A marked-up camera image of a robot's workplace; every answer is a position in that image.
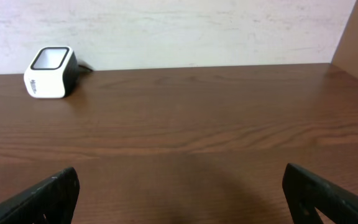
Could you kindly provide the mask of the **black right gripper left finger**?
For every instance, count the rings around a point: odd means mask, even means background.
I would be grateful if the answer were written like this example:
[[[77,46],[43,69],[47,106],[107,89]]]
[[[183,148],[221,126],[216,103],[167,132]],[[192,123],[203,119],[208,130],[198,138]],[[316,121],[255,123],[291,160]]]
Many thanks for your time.
[[[71,223],[80,191],[73,167],[0,203],[0,223]]]

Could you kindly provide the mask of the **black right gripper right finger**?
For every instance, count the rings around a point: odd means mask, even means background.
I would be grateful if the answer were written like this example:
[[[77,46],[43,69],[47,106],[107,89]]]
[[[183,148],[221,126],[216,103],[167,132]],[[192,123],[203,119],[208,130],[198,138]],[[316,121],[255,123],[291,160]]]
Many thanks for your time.
[[[289,163],[282,188],[294,223],[322,223],[319,212],[334,223],[358,223],[358,196]]]

